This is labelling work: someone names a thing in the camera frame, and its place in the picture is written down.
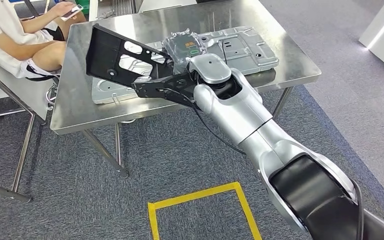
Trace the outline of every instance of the black plastic part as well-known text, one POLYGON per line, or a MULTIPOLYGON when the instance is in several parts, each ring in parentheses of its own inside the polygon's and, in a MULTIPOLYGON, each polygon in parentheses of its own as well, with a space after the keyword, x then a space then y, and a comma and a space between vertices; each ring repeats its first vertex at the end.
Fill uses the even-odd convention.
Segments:
POLYGON ((334 197, 347 197, 323 170, 310 156, 304 155, 270 176, 269 182, 305 220, 321 203, 334 197))
MULTIPOLYGON (((314 240, 354 240, 359 208, 331 175, 310 156, 290 162, 269 182, 314 240)), ((384 240, 384 223, 365 212, 365 240, 384 240)))
POLYGON ((152 79, 164 78, 173 74, 172 67, 167 64, 167 60, 171 60, 167 53, 120 35, 100 26, 98 23, 93 25, 89 50, 86 55, 86 74, 132 87, 132 83, 142 75, 119 66, 123 55, 150 64, 152 66, 150 73, 152 79), (125 48, 126 42, 140 46, 142 52, 136 54, 128 51, 125 48), (152 60, 151 56, 153 53, 163 56, 166 61, 159 63, 152 60))
MULTIPOLYGON (((334 197, 315 209, 305 220, 314 240, 354 240, 359 207, 348 197, 334 197)), ((364 240, 384 240, 384 223, 364 211, 364 240)))
POLYGON ((133 82, 132 88, 135 89, 137 96, 140 98, 161 98, 192 108, 191 102, 184 99, 183 96, 162 89, 175 90, 184 94, 190 100, 193 100, 196 85, 197 84, 190 79, 188 73, 182 73, 159 79, 151 79, 149 81, 143 81, 141 79, 133 82))

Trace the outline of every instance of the plastic wrap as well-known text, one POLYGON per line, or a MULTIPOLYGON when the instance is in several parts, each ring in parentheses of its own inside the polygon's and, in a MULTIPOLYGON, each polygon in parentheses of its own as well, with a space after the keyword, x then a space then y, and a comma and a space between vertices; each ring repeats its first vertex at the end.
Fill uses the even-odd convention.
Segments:
POLYGON ((173 59, 174 74, 186 72, 188 58, 205 54, 207 49, 200 42, 200 37, 189 28, 181 32, 172 32, 170 37, 162 41, 162 46, 173 59))

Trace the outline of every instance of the white t-shirt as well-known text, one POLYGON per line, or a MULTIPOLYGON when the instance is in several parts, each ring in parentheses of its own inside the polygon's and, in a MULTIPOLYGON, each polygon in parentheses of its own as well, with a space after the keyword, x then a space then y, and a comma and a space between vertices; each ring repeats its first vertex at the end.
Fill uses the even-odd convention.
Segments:
MULTIPOLYGON (((13 5, 8 0, 0 0, 0 34, 7 34, 20 45, 47 43, 54 38, 46 31, 34 34, 25 33, 13 5)), ((0 49, 0 66, 12 73, 16 78, 23 78, 21 61, 0 49)))

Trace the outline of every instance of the table leg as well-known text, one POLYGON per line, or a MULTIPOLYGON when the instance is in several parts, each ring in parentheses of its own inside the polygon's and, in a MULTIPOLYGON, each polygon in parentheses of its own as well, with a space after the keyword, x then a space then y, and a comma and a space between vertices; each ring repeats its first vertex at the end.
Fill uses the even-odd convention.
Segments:
POLYGON ((292 93, 292 90, 294 89, 293 86, 287 87, 284 89, 282 96, 280 97, 279 102, 277 103, 276 108, 273 112, 273 118, 277 118, 279 114, 281 113, 282 109, 285 106, 286 101, 288 100, 289 95, 292 93))
POLYGON ((129 173, 126 169, 118 164, 118 162, 114 159, 111 153, 104 147, 104 145, 99 141, 99 139, 92 133, 91 130, 85 129, 82 131, 86 138, 92 143, 92 145, 100 152, 106 160, 117 170, 117 172, 121 173, 121 176, 127 178, 129 173))
POLYGON ((115 158, 117 159, 118 165, 122 166, 122 150, 120 147, 120 125, 118 122, 115 123, 115 158))
POLYGON ((3 187, 0 187, 0 195, 9 197, 11 199, 16 199, 18 201, 21 201, 23 203, 30 202, 31 198, 29 196, 21 195, 19 193, 16 193, 15 191, 7 190, 3 187))
POLYGON ((14 182, 12 183, 12 191, 17 192, 20 185, 20 177, 23 171, 24 160, 26 160, 27 148, 29 147, 30 136, 32 135, 33 124, 35 123, 36 115, 31 114, 30 121, 28 122, 27 132, 25 133, 24 142, 21 148, 21 154, 18 161, 17 169, 15 170, 14 182))

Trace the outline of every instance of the smartphone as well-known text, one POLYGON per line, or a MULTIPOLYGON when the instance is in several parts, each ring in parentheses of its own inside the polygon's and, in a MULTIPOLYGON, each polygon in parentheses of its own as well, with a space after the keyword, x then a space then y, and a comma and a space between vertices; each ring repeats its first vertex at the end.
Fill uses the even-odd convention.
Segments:
POLYGON ((71 9, 71 11, 67 12, 64 16, 62 16, 61 19, 65 22, 82 10, 83 10, 82 5, 76 5, 71 9))

